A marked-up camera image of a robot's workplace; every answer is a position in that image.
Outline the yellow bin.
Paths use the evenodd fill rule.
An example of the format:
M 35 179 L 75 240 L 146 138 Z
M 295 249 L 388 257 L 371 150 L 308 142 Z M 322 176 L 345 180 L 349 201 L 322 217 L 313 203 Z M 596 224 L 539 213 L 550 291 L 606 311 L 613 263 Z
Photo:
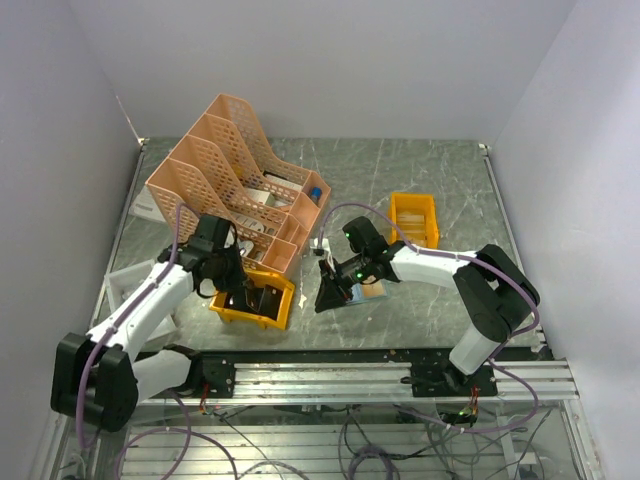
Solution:
M 285 330 L 287 328 L 291 302 L 295 292 L 292 282 L 283 276 L 259 270 L 246 270 L 248 276 L 247 286 L 255 285 L 261 289 L 261 301 L 258 313 L 251 313 L 245 307 L 244 290 L 235 294 L 216 292 L 211 300 L 209 309 L 215 312 L 219 318 L 231 323 L 234 321 L 248 321 L 259 325 L 263 329 L 269 327 Z M 283 291 L 277 318 L 268 318 L 262 315 L 262 293 L 266 285 L 271 285 Z
M 433 195 L 393 192 L 388 217 L 412 243 L 430 249 L 438 248 L 440 233 Z

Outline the wood pattern credit card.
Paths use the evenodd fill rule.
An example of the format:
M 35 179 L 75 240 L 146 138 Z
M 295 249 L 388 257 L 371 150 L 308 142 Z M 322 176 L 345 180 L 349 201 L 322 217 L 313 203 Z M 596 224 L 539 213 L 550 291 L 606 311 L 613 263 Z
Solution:
M 366 284 L 361 286 L 362 298 L 364 300 L 371 300 L 379 297 L 386 297 L 387 290 L 385 284 L 381 281 L 373 284 Z

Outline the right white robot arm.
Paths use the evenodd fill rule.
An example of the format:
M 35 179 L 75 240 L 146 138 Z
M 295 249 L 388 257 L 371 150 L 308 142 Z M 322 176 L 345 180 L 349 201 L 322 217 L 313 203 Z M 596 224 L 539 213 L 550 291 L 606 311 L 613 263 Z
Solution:
M 536 288 L 496 245 L 454 253 L 402 240 L 390 244 L 364 216 L 347 223 L 343 233 L 354 256 L 342 263 L 329 257 L 319 261 L 315 311 L 345 306 L 353 299 L 353 287 L 368 281 L 418 282 L 457 291 L 470 326 L 440 373 L 442 387 L 452 395 L 463 395 L 475 385 L 475 372 L 540 303 Z

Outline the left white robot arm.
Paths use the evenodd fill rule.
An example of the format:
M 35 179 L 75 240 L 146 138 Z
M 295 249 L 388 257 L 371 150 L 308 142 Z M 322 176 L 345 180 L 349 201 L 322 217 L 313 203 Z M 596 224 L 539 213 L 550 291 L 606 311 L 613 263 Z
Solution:
M 78 426 L 117 432 L 144 400 L 165 390 L 192 397 L 204 389 L 200 352 L 169 345 L 139 356 L 162 320 L 204 281 L 213 284 L 212 307 L 221 319 L 286 325 L 293 284 L 275 273 L 245 270 L 234 224 L 203 214 L 189 238 L 165 249 L 150 275 L 107 320 L 59 342 L 51 408 Z

